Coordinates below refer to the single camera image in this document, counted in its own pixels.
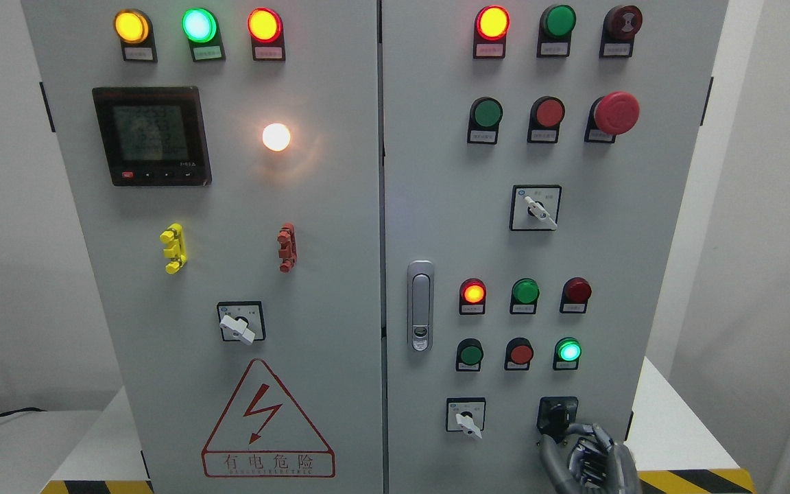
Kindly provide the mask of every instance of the white table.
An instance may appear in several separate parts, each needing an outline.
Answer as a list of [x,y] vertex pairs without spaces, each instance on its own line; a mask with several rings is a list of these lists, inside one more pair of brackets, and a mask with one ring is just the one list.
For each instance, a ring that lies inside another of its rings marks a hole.
[[0,419],[0,494],[38,494],[99,417],[91,410]]
[[[648,360],[633,409],[627,446],[640,470],[739,468]],[[140,450],[122,389],[52,480],[147,480]]]

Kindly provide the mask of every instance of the yellow and black hazard stripe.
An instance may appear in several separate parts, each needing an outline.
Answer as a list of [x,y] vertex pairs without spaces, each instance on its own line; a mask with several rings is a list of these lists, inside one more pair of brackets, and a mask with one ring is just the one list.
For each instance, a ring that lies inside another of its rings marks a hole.
[[[749,472],[727,470],[662,470],[639,472],[643,494],[756,494]],[[50,482],[41,494],[154,494],[151,482]]]
[[153,494],[148,481],[56,480],[41,494]]
[[756,494],[742,469],[639,472],[639,478],[643,494]]

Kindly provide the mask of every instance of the dark red button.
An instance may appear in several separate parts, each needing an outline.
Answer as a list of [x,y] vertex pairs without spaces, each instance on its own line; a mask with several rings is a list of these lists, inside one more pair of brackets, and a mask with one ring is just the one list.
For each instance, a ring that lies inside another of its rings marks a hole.
[[596,104],[593,119],[606,134],[624,134],[639,121],[639,100],[627,91],[609,93]]
[[541,126],[556,126],[562,121],[565,116],[565,106],[562,101],[549,98],[542,101],[536,110],[536,121]]
[[632,40],[642,29],[642,10],[635,5],[623,5],[608,10],[606,32],[615,40]]
[[523,365],[529,363],[532,360],[532,348],[521,344],[519,346],[515,346],[514,350],[511,350],[511,362]]
[[565,298],[572,303],[587,303],[592,293],[586,279],[572,278],[565,283]]

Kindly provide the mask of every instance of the yellow terminal block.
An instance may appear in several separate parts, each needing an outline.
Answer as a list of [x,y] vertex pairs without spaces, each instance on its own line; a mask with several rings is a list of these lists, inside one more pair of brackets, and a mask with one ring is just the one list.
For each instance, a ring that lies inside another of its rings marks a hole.
[[176,274],[188,262],[188,251],[184,249],[184,231],[182,225],[173,223],[160,234],[160,243],[163,248],[163,257],[169,259],[166,271],[169,274]]

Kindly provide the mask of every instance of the gray metal panel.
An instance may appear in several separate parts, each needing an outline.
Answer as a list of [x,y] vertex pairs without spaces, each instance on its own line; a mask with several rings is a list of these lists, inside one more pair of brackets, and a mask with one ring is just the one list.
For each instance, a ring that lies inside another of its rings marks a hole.
[[[509,3],[504,60],[473,60],[482,0],[383,2],[387,327],[405,324],[403,273],[435,263],[435,345],[388,342],[390,492],[544,491],[535,443],[538,401],[580,399],[579,419],[623,438],[708,88],[726,2],[640,2],[645,24],[630,59],[601,60],[602,20],[615,3],[574,0],[571,56],[536,59],[547,5]],[[590,105],[635,94],[642,116],[614,145],[583,142]],[[536,98],[565,103],[559,143],[527,144]],[[499,143],[466,144],[471,103],[504,106]],[[556,232],[510,232],[516,184],[562,186]],[[586,315],[558,312],[562,286],[592,284]],[[485,282],[485,316],[458,316],[464,279]],[[508,314],[517,279],[540,285],[535,316]],[[551,370],[553,348],[583,344],[577,371]],[[503,369],[505,345],[529,338],[527,372]],[[454,371],[477,338],[479,373]],[[445,432],[448,397],[485,397],[483,440]]]
[[[228,59],[191,62],[180,20],[193,6],[24,2],[154,491],[381,491],[376,4],[276,1],[284,63],[252,62],[253,6],[228,0],[203,3]],[[150,16],[158,63],[122,61],[112,19],[125,7]],[[213,184],[113,187],[91,99],[106,85],[197,85]],[[282,154],[260,143],[273,121],[294,136]],[[184,225],[191,257],[173,276],[157,240],[170,222]],[[298,238],[288,274],[277,269],[283,222]],[[222,342],[216,303],[234,300],[263,301],[266,341]],[[204,476],[200,452],[253,357],[331,445],[334,478]]]

